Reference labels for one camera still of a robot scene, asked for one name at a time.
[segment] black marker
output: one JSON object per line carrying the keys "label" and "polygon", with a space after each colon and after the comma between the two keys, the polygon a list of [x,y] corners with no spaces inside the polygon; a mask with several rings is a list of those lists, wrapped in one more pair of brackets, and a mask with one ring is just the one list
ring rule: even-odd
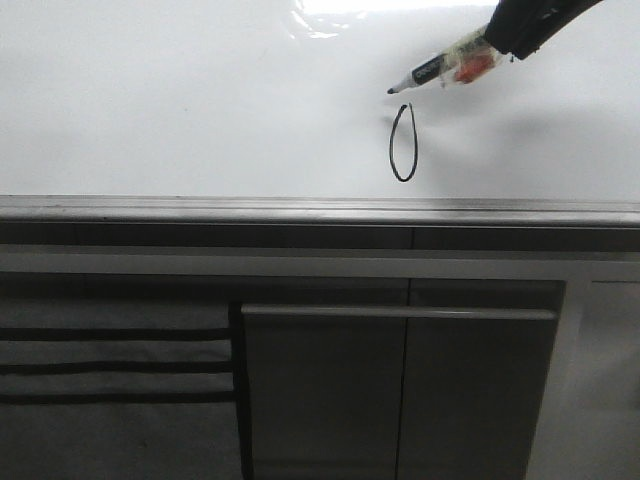
{"label": "black marker", "polygon": [[405,88],[419,87],[420,85],[424,85],[434,78],[439,77],[440,72],[442,72],[442,69],[444,67],[444,57],[444,53],[441,53],[437,57],[429,60],[424,65],[420,65],[409,75],[407,75],[399,84],[387,90],[387,93],[398,93]]}
{"label": "black marker", "polygon": [[433,80],[460,65],[462,59],[473,55],[478,49],[490,48],[483,35],[487,26],[465,35],[438,56],[420,65],[407,75],[399,84],[387,90],[387,93],[398,93],[406,88],[415,88]]}

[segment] metal frame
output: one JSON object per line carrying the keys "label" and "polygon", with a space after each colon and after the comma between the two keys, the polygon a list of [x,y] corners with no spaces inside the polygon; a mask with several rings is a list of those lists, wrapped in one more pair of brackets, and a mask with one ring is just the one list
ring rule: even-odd
{"label": "metal frame", "polygon": [[640,203],[5,195],[0,221],[639,228]]}
{"label": "metal frame", "polygon": [[640,254],[0,245],[2,273],[640,280]]}

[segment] white surface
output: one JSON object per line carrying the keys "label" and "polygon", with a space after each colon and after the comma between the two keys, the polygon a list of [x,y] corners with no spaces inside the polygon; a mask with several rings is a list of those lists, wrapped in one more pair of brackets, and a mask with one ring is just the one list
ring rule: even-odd
{"label": "white surface", "polygon": [[0,0],[0,194],[639,201],[640,2],[475,84],[386,95],[493,11],[446,3]]}

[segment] orange object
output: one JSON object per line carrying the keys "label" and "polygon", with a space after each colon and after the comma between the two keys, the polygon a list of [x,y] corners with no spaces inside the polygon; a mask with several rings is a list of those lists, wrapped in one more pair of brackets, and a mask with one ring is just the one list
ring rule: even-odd
{"label": "orange object", "polygon": [[471,83],[495,66],[496,64],[491,54],[476,55],[464,62],[453,78],[456,82]]}

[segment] metal handle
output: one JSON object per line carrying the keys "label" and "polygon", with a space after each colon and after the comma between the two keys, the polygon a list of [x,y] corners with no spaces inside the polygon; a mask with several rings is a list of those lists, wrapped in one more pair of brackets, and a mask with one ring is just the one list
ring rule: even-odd
{"label": "metal handle", "polygon": [[553,310],[529,308],[393,307],[374,305],[244,304],[244,315],[299,315],[332,317],[449,318],[473,320],[556,320]]}

